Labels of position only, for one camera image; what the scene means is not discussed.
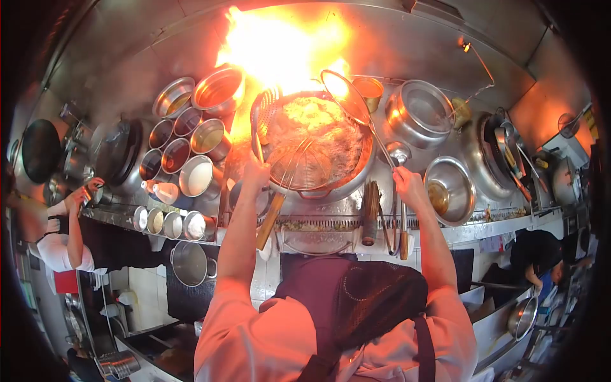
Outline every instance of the apron strap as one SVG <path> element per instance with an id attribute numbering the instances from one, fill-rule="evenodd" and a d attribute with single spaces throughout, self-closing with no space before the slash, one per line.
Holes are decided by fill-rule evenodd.
<path id="1" fill-rule="evenodd" d="M 420 314 L 414 317 L 414 328 L 418 335 L 418 380 L 420 382 L 433 382 L 435 380 L 435 349 L 431 332 L 428 329 L 426 320 Z"/>

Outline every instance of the cook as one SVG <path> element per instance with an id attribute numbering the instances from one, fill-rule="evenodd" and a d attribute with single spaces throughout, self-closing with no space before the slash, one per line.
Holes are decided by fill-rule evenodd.
<path id="1" fill-rule="evenodd" d="M 554 285 L 561 284 L 565 276 L 569 276 L 562 257 L 562 243 L 554 234 L 545 230 L 524 230 L 517 234 L 516 242 L 505 254 L 505 261 L 501 261 L 501 265 L 493 263 L 482 281 L 524 287 L 534 285 L 535 295 L 542 301 Z M 485 298 L 492 296 L 495 305 L 500 306 L 513 295 L 512 292 L 487 288 Z"/>
<path id="2" fill-rule="evenodd" d="M 104 184 L 93 178 L 91 191 Z M 33 255 L 55 272 L 81 270 L 105 274 L 124 266 L 153 268 L 167 262 L 176 241 L 166 240 L 153 252 L 147 236 L 78 216 L 85 189 L 77 189 L 40 216 L 24 203 L 16 207 L 17 228 Z"/>
<path id="3" fill-rule="evenodd" d="M 291 267 L 288 277 L 284 271 L 276 294 L 257 312 L 250 298 L 255 200 L 269 181 L 269 165 L 251 156 L 219 251 L 214 297 L 195 353 L 196 381 L 472 376 L 475 336 L 458 297 L 452 255 L 421 176 L 397 171 L 398 193 L 420 222 L 422 274 L 387 262 L 312 257 Z"/>

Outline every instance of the cook's left hand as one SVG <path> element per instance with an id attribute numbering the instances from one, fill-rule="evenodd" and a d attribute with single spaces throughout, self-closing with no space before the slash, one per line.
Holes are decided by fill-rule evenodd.
<path id="1" fill-rule="evenodd" d="M 250 160 L 244 169 L 244 180 L 242 190 L 252 192 L 256 197 L 261 189 L 269 184 L 269 163 L 261 163 L 251 152 Z"/>
<path id="2" fill-rule="evenodd" d="M 89 182 L 87 182 L 87 188 L 89 188 L 89 191 L 93 193 L 97 190 L 98 186 L 103 186 L 103 185 L 104 185 L 104 180 L 100 177 L 95 177 L 91 179 Z"/>

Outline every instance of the white shirt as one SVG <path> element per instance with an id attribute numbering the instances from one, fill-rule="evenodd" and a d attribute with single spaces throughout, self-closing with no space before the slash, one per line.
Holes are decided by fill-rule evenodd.
<path id="1" fill-rule="evenodd" d="M 242 289 L 214 295 L 195 352 L 196 381 L 296 380 L 316 353 L 308 310 L 288 297 L 269 299 L 257 312 Z M 468 380 L 477 364 L 477 344 L 458 294 L 450 288 L 430 292 L 426 323 L 436 356 L 435 380 Z M 336 381 L 417 381 L 417 353 L 414 322 L 405 320 L 382 337 L 345 351 Z"/>
<path id="2" fill-rule="evenodd" d="M 53 207 L 46 209 L 47 218 L 54 215 L 67 215 L 66 204 L 62 200 Z M 45 232 L 56 232 L 59 230 L 59 219 L 48 219 Z M 50 233 L 37 243 L 40 258 L 49 268 L 55 272 L 65 272 L 72 270 L 70 258 L 68 257 L 68 235 L 64 233 Z M 95 269 L 93 257 L 89 248 L 82 246 L 82 262 L 76 269 L 97 274 L 105 274 L 107 268 Z"/>

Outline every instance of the spice container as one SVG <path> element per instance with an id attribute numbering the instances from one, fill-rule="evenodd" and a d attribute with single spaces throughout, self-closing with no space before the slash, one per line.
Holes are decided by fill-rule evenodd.
<path id="1" fill-rule="evenodd" d="M 202 215 L 199 211 L 191 211 L 185 216 L 183 231 L 188 240 L 212 241 L 216 231 L 216 223 L 212 218 Z"/>

